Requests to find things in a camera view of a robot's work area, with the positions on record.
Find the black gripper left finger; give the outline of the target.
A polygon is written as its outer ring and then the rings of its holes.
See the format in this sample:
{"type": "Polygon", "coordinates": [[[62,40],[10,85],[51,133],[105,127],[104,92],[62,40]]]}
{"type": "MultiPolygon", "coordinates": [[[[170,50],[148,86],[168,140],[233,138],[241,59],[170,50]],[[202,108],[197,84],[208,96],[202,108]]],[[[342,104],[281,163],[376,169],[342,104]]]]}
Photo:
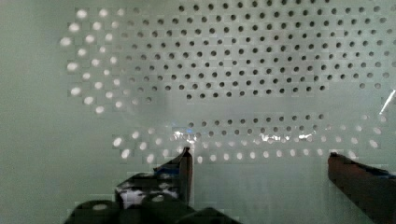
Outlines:
{"type": "Polygon", "coordinates": [[[188,203],[191,197],[192,155],[190,147],[151,173],[138,173],[115,187],[116,201],[123,209],[141,205],[153,194],[165,194],[188,203]]]}

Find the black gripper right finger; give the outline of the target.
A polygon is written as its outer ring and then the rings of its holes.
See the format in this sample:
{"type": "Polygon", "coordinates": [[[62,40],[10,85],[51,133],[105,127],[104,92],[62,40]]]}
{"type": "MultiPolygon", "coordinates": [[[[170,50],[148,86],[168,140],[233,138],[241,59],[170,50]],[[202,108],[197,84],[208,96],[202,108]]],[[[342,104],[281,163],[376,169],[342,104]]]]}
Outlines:
{"type": "Polygon", "coordinates": [[[395,224],[395,175],[332,152],[328,177],[375,224],[395,224]]]}

